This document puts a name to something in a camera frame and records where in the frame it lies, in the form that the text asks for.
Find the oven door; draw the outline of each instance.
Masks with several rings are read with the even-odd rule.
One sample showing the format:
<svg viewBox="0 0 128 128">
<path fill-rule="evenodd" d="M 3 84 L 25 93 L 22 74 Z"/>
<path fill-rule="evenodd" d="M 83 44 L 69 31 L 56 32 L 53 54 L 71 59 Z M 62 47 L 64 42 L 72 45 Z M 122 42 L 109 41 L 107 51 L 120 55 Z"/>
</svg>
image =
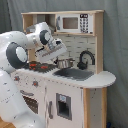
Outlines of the oven door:
<svg viewBox="0 0 128 128">
<path fill-rule="evenodd" d="M 57 14 L 57 32 L 80 33 L 80 14 Z"/>
<path fill-rule="evenodd" d="M 20 92 L 28 107 L 36 114 L 44 116 L 44 93 L 20 87 Z"/>
</svg>

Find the stovetop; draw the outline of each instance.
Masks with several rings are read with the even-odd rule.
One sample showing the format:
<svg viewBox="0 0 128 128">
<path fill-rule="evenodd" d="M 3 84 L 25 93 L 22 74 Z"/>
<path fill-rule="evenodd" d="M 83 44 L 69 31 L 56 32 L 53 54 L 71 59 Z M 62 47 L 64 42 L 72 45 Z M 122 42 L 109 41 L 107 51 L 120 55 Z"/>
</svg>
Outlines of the stovetop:
<svg viewBox="0 0 128 128">
<path fill-rule="evenodd" d="M 57 66 L 53 64 L 47 64 L 43 63 L 41 64 L 40 62 L 32 61 L 30 63 L 27 63 L 23 68 L 32 70 L 35 72 L 41 72 L 41 73 L 47 73 L 53 69 L 55 69 Z"/>
</svg>

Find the cabinet handle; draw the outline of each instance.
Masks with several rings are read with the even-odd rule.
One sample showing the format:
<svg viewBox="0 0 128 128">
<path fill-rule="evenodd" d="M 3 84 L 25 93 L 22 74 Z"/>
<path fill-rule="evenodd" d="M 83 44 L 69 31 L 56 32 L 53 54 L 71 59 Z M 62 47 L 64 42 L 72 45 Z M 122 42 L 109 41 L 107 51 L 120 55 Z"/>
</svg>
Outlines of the cabinet handle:
<svg viewBox="0 0 128 128">
<path fill-rule="evenodd" d="M 57 30 L 60 30 L 59 20 L 60 20 L 60 16 L 58 16 L 57 19 L 56 19 L 56 27 L 57 27 Z"/>
<path fill-rule="evenodd" d="M 48 113 L 49 113 L 49 118 L 53 119 L 53 115 L 51 113 L 51 108 L 52 108 L 52 101 L 49 102 Z"/>
<path fill-rule="evenodd" d="M 26 95 L 26 96 L 34 96 L 33 93 L 28 93 L 28 92 L 25 92 L 23 90 L 20 90 L 20 92 L 23 94 L 23 95 Z"/>
</svg>

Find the microwave door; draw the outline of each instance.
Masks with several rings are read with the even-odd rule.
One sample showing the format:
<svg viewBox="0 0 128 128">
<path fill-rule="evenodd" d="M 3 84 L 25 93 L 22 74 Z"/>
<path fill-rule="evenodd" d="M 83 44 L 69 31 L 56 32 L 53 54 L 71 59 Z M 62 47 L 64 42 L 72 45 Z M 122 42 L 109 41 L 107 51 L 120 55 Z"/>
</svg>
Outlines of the microwave door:
<svg viewBox="0 0 128 128">
<path fill-rule="evenodd" d="M 80 15 L 79 14 L 62 14 L 59 15 L 58 32 L 80 33 Z"/>
</svg>

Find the toy sink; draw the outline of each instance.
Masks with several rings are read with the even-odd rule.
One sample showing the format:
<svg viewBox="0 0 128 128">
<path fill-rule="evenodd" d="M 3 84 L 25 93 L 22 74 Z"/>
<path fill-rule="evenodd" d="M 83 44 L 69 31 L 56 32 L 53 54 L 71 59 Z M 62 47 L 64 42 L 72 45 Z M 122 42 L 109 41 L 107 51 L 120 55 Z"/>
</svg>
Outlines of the toy sink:
<svg viewBox="0 0 128 128">
<path fill-rule="evenodd" d="M 75 68 L 65 68 L 53 73 L 53 75 L 58 77 L 64 77 L 64 78 L 74 79 L 78 81 L 86 80 L 93 74 L 94 73 L 91 71 L 80 70 Z"/>
</svg>

